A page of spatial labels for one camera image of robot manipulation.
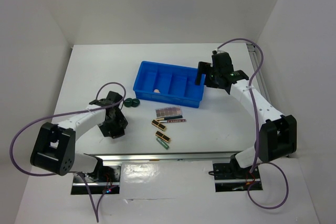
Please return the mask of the dark green round compact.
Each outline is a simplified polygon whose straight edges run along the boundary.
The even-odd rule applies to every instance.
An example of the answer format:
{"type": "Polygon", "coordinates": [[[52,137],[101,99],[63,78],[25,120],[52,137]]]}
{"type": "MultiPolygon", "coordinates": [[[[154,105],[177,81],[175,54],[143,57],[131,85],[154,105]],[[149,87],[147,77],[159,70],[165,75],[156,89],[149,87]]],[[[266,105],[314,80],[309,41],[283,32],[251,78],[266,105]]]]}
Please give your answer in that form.
{"type": "Polygon", "coordinates": [[[132,98],[126,98],[123,102],[123,105],[127,108],[132,107],[133,99],[132,98]]]}

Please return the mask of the black gold lipstick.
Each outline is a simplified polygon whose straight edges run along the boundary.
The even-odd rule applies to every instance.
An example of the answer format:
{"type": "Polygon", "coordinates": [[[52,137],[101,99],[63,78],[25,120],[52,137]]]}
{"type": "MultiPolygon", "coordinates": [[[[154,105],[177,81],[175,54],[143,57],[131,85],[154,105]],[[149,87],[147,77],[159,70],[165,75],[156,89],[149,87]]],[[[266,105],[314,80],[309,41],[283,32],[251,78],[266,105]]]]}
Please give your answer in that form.
{"type": "Polygon", "coordinates": [[[158,120],[152,120],[151,124],[163,132],[166,131],[166,126],[158,120]]]}
{"type": "Polygon", "coordinates": [[[169,143],[171,141],[171,138],[161,131],[156,131],[155,136],[165,141],[166,143],[169,143]]]}

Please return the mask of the green mascara tube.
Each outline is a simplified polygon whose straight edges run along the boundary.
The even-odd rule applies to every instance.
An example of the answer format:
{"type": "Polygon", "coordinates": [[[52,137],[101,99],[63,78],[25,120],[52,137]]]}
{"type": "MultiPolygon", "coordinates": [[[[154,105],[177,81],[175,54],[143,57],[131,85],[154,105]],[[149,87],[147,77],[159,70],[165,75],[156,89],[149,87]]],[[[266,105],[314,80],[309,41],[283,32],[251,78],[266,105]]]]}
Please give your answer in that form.
{"type": "Polygon", "coordinates": [[[168,145],[167,142],[165,142],[164,140],[160,139],[159,137],[156,138],[156,141],[163,146],[166,150],[168,150],[170,147],[168,145]]]}

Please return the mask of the eyeshadow palette clear case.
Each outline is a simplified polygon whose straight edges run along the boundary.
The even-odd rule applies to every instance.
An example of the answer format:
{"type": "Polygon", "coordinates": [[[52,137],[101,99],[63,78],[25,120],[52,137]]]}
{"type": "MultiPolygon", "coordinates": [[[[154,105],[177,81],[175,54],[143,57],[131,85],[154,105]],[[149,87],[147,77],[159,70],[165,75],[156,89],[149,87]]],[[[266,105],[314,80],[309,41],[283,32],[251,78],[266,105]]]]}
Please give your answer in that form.
{"type": "Polygon", "coordinates": [[[175,116],[182,116],[182,109],[179,106],[170,106],[165,108],[155,109],[157,118],[171,118],[175,116]]]}

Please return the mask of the red lip gloss tube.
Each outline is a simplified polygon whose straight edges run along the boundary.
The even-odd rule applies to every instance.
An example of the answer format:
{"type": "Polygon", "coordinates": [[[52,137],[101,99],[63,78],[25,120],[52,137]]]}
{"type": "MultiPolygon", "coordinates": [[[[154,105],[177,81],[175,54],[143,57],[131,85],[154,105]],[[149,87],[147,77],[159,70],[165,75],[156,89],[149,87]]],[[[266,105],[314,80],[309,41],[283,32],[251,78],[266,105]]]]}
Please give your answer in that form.
{"type": "Polygon", "coordinates": [[[186,122],[186,119],[170,119],[170,120],[161,120],[160,123],[181,123],[186,122]]]}

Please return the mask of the black gold eyeliner pencil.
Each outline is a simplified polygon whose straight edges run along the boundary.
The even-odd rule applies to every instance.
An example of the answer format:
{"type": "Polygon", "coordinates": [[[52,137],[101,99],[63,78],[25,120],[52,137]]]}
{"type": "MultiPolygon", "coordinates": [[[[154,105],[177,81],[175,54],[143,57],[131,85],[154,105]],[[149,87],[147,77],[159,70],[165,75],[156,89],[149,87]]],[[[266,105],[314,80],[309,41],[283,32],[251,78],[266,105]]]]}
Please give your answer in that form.
{"type": "Polygon", "coordinates": [[[162,118],[156,118],[158,121],[165,121],[165,120],[173,120],[173,119],[181,119],[183,118],[182,115],[177,115],[177,116],[167,116],[167,117],[162,117],[162,118]]]}

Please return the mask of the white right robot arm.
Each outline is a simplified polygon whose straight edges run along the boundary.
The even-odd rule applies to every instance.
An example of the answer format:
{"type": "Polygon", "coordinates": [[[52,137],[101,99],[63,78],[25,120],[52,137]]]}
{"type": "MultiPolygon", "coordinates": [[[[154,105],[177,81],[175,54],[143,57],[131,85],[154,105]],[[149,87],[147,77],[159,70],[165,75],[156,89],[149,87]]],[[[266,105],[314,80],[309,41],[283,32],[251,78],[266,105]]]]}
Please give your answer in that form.
{"type": "Polygon", "coordinates": [[[199,62],[196,84],[204,78],[208,88],[223,89],[255,119],[256,140],[252,147],[230,157],[229,172],[242,177],[257,165],[287,156],[297,150],[297,120],[275,109],[252,85],[242,70],[234,70],[226,52],[213,53],[212,62],[199,62]]]}

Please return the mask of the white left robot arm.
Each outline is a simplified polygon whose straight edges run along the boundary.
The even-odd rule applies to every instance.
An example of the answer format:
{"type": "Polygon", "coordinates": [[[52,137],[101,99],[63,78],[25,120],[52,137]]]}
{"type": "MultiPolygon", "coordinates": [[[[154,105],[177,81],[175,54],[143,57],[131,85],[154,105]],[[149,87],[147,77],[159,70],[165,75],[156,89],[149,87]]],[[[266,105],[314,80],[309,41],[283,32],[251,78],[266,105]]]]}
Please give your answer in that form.
{"type": "Polygon", "coordinates": [[[197,68],[143,61],[133,86],[135,98],[109,91],[105,98],[96,97],[88,106],[69,112],[69,119],[44,123],[38,133],[30,163],[53,175],[84,173],[96,182],[109,171],[103,161],[91,154],[77,154],[76,142],[98,126],[104,137],[125,135],[128,121],[123,107],[139,106],[140,100],[198,108],[203,98],[211,64],[199,62],[197,68]]]}

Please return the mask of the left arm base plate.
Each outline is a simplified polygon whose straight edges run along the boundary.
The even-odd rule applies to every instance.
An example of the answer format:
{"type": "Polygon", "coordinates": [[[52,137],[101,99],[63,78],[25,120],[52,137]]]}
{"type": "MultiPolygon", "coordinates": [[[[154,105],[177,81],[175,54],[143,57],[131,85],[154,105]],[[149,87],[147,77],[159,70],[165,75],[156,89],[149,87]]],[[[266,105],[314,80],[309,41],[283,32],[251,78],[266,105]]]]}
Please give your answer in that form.
{"type": "MultiPolygon", "coordinates": [[[[116,195],[120,193],[121,165],[111,164],[104,165],[106,171],[99,178],[92,178],[84,174],[84,178],[90,192],[93,195],[101,195],[102,193],[116,195]]],[[[75,174],[72,180],[71,195],[87,195],[87,189],[83,179],[75,174]]]]}

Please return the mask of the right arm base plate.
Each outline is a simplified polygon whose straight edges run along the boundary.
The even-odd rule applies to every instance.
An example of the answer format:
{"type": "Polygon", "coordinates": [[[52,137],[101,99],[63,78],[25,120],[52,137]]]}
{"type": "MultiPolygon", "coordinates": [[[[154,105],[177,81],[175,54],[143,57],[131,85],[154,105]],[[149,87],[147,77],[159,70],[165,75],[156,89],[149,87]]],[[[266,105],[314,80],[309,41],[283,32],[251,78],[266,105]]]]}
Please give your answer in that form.
{"type": "Polygon", "coordinates": [[[250,190],[263,190],[258,168],[250,173],[249,168],[233,171],[228,163],[214,163],[208,174],[214,178],[217,193],[247,191],[249,187],[250,190]]]}

